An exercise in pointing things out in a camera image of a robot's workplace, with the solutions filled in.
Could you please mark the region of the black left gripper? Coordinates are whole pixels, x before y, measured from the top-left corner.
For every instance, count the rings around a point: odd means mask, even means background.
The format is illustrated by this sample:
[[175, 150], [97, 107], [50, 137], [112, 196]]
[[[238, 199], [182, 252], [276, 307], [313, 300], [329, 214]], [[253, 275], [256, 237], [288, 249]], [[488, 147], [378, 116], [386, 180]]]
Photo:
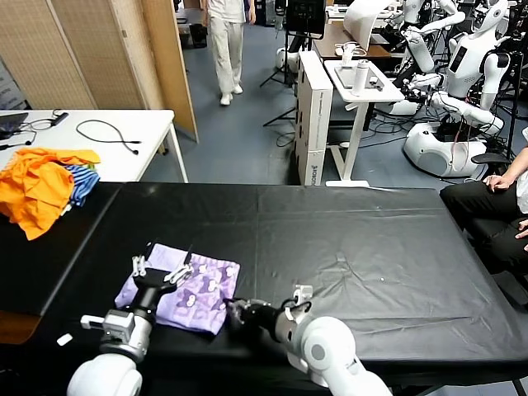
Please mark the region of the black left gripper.
[[132, 275], [137, 292], [130, 303], [130, 311], [141, 318], [155, 318], [160, 299], [177, 290], [177, 284], [184, 282], [193, 272], [191, 267], [192, 246], [186, 252], [183, 261], [170, 273], [154, 268], [146, 270], [146, 262], [153, 249], [153, 243], [147, 243], [144, 251], [132, 256]]

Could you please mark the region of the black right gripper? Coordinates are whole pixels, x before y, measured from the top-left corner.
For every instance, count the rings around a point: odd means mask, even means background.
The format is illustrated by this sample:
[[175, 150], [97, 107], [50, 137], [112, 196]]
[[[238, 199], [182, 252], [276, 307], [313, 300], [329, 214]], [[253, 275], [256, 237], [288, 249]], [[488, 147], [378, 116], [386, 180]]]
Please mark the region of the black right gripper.
[[283, 313], [282, 309], [260, 300], [224, 299], [224, 304], [231, 326], [260, 327], [267, 330], [271, 337], [276, 335], [276, 323]]

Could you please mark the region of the bare hand of seated person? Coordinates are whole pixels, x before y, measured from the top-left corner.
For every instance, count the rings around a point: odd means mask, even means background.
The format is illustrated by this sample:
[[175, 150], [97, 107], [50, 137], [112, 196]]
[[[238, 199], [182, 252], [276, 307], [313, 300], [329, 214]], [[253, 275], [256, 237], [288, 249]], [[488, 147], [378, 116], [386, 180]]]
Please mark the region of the bare hand of seated person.
[[490, 175], [483, 179], [483, 183], [491, 192], [495, 192], [507, 190], [511, 186], [512, 180], [504, 176]]
[[528, 219], [519, 222], [515, 235], [515, 246], [518, 252], [527, 251]]

